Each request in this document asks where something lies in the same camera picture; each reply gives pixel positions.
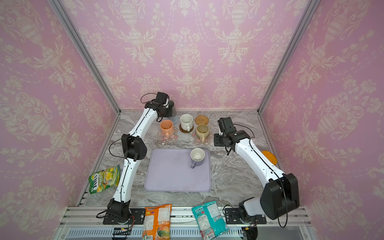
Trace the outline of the pink flower silicone coaster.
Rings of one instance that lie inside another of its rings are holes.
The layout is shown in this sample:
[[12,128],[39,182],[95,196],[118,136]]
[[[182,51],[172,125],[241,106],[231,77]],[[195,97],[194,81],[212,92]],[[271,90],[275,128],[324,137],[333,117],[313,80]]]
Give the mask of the pink flower silicone coaster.
[[196,136],[195,133],[192,134],[192,137],[194,139],[194,143],[198,146],[202,145],[202,146],[208,146],[212,143],[212,140],[213,140],[213,135],[210,134],[204,142],[201,141],[201,139],[198,138],[198,136]]

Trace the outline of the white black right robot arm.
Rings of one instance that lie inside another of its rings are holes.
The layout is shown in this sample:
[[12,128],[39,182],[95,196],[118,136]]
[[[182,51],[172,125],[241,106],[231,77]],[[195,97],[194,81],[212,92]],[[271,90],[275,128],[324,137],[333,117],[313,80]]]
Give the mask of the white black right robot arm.
[[264,187],[259,198],[239,203],[244,221],[256,215],[276,220],[300,206],[299,184],[295,175],[286,174],[272,164],[245,131],[214,134],[214,145],[230,149],[242,157]]

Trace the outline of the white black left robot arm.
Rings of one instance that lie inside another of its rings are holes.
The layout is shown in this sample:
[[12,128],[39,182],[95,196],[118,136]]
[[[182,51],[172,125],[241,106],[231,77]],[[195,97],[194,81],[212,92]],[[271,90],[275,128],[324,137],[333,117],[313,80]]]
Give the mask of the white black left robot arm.
[[172,116],[173,107],[173,101],[165,104],[156,101],[146,103],[145,110],[136,125],[128,134],[122,135],[124,168],[116,192],[108,203],[104,225],[129,223],[132,215],[130,211],[132,186],[141,160],[146,157],[148,151],[143,138],[155,120]]

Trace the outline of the lavender mug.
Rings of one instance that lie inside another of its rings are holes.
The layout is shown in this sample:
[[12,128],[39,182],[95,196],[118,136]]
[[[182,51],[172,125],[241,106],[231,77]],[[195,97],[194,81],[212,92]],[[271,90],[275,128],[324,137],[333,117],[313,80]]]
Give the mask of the lavender mug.
[[190,157],[192,160],[191,168],[201,166],[204,163],[206,153],[201,148],[195,148],[191,151]]

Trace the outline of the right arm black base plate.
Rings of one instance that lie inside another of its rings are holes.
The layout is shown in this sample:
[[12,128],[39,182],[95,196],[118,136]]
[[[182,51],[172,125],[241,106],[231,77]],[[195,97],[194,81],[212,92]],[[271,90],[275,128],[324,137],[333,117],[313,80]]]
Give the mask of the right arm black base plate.
[[267,223],[266,217],[264,215],[254,215],[248,216],[246,213],[243,213],[239,208],[224,208],[223,209],[226,223],[228,225],[264,225]]

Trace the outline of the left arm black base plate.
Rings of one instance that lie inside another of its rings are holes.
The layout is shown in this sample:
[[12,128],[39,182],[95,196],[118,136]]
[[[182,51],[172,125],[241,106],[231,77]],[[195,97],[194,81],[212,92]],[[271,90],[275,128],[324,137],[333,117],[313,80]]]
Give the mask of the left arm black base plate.
[[144,208],[129,208],[123,210],[122,216],[113,215],[107,212],[104,217],[104,225],[142,225],[145,219]]

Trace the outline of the grey mug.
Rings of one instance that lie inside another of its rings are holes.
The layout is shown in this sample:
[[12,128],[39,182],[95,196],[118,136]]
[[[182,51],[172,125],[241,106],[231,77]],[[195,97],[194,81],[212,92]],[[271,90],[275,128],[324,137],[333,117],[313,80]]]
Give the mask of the grey mug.
[[166,118],[173,118],[177,115],[177,111],[175,108],[175,103],[173,101],[169,101]]

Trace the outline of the beige yellow mug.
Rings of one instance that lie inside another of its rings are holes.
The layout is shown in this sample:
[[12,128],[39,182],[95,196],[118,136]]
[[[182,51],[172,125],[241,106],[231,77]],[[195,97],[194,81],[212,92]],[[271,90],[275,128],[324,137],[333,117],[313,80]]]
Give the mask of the beige yellow mug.
[[195,133],[197,138],[204,144],[210,136],[210,128],[206,124],[200,124],[197,126]]

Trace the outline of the peach orange mug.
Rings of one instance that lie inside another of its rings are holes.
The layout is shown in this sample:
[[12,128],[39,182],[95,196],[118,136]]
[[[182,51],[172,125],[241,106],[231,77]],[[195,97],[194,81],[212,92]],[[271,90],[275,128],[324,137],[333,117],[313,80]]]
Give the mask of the peach orange mug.
[[160,124],[162,134],[172,135],[174,133],[174,124],[171,120],[163,120]]

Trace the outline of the brown wooden round coaster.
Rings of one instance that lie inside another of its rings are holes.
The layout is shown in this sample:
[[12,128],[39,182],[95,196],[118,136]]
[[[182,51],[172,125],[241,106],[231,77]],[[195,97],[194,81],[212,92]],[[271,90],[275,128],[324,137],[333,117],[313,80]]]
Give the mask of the brown wooden round coaster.
[[189,131],[186,131],[186,130],[184,130],[184,129],[182,128],[182,125],[179,124],[179,130],[180,130],[182,133],[185,133],[185,134],[187,134],[187,133],[191,133],[191,132],[194,131],[194,125],[192,125],[192,128],[191,128]]

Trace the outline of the white mug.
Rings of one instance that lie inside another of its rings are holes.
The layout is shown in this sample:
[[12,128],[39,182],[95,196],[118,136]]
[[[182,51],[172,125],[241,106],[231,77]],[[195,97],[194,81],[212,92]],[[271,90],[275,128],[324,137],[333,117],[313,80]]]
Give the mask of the white mug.
[[180,117],[180,124],[184,130],[189,131],[192,128],[193,120],[194,118],[192,115],[184,114]]

